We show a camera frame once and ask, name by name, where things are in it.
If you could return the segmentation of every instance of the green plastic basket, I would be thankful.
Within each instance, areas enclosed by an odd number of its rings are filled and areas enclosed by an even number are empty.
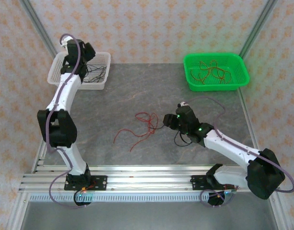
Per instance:
[[[208,70],[202,70],[206,67],[202,64],[201,69],[200,62],[202,61],[207,67],[211,67],[215,66],[215,62],[211,63],[213,60],[217,62],[217,67],[228,71],[226,72],[225,80],[209,75],[202,82],[199,79],[203,79],[208,74]],[[249,83],[249,74],[244,61],[239,55],[233,53],[188,54],[184,57],[184,69],[186,80],[192,91],[237,90],[240,86]]]

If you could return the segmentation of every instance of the red wire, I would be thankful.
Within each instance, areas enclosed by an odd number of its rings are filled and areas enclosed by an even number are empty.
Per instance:
[[[141,115],[146,115],[148,117],[148,119],[144,119],[143,117],[141,117]],[[123,128],[121,130],[118,131],[118,133],[116,134],[115,138],[114,138],[114,143],[115,143],[115,140],[117,138],[117,136],[119,135],[120,132],[122,131],[128,131],[130,133],[132,133],[134,136],[138,137],[138,138],[142,138],[144,136],[147,135],[146,138],[142,139],[142,140],[139,140],[137,141],[133,146],[132,148],[130,149],[130,152],[132,151],[132,149],[134,148],[134,146],[136,146],[138,143],[148,139],[148,137],[151,135],[151,134],[154,134],[156,129],[157,129],[157,125],[158,125],[158,116],[155,114],[155,113],[152,113],[151,115],[148,114],[147,112],[141,112],[141,113],[137,113],[135,115],[135,117],[139,120],[139,121],[142,121],[142,122],[145,122],[145,123],[148,123],[148,131],[145,133],[145,134],[142,134],[142,135],[137,135],[135,134],[132,130],[130,129],[127,129],[127,128]],[[152,121],[156,118],[156,125],[154,126],[152,124]]]

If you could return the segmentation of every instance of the gray table surface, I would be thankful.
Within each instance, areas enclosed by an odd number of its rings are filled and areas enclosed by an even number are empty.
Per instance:
[[[276,230],[269,200],[237,193],[229,205],[199,202],[105,203],[66,209],[29,202],[22,230]]]
[[[77,146],[89,165],[168,165],[215,163],[234,164],[225,156],[198,144],[178,147],[175,131],[163,127],[130,152],[139,138],[121,132],[128,128],[136,134],[147,131],[138,121],[139,112],[156,113],[161,126],[163,117],[175,113],[177,104],[197,96],[210,96],[226,106],[227,113],[218,128],[227,136],[252,146],[244,112],[237,91],[192,92],[182,64],[112,64],[102,91],[79,90],[74,98],[71,117],[77,127]],[[208,99],[190,103],[200,122],[212,124],[222,109]],[[45,165],[64,165],[59,154],[47,153]]]

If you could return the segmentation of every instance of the white basket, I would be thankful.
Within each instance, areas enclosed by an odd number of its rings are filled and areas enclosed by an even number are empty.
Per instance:
[[[60,52],[58,53],[51,66],[49,71],[47,81],[49,84],[52,85],[59,85],[60,82],[60,69],[62,68],[62,62],[64,61],[67,52]],[[87,65],[93,65],[94,67],[106,67],[105,74],[102,74],[102,77],[97,79],[98,82],[86,83],[83,82],[79,87],[80,90],[102,90],[104,89],[105,82],[108,77],[109,67],[110,67],[110,53],[107,52],[96,52],[95,57],[91,59]],[[92,81],[97,76],[101,74],[102,70],[97,69],[92,72],[89,72],[87,76],[84,78],[84,81]]]

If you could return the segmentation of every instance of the patterned wallpaper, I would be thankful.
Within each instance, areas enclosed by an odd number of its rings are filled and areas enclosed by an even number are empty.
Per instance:
[[[277,2],[245,63],[251,82],[242,92],[259,145],[294,177],[294,0]],[[294,223],[294,193],[282,197]]]
[[[52,57],[18,0],[0,0],[0,230],[39,145],[36,114],[50,101]]]
[[[267,0],[31,0],[57,50],[71,32],[115,63],[181,63],[239,53]]]

